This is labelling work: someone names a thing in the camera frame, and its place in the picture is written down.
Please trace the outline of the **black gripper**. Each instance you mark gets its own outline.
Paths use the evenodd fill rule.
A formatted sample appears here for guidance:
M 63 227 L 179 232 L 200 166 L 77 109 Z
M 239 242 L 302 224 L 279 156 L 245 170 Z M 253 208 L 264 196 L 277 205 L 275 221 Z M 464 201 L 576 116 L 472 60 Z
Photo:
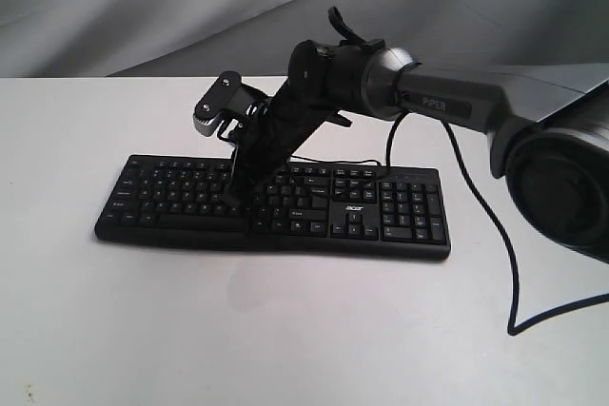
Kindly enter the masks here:
M 224 200 L 230 206 L 247 202 L 247 235 L 284 235 L 285 174 L 275 174 L 251 194 L 250 173 L 277 171 L 340 106 L 330 97 L 324 76 L 291 76 L 270 98 L 245 83 L 240 88 L 257 110 L 238 118 Z

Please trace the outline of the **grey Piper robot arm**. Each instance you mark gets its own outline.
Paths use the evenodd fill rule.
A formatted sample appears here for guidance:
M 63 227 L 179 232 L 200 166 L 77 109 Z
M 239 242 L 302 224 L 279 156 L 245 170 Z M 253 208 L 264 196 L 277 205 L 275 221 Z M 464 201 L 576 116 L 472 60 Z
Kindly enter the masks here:
M 284 84 L 240 136 L 228 196 L 248 197 L 330 116 L 415 113 L 487 138 L 493 177 L 548 240 L 608 259 L 608 67 L 421 63 L 384 43 L 291 53 Z

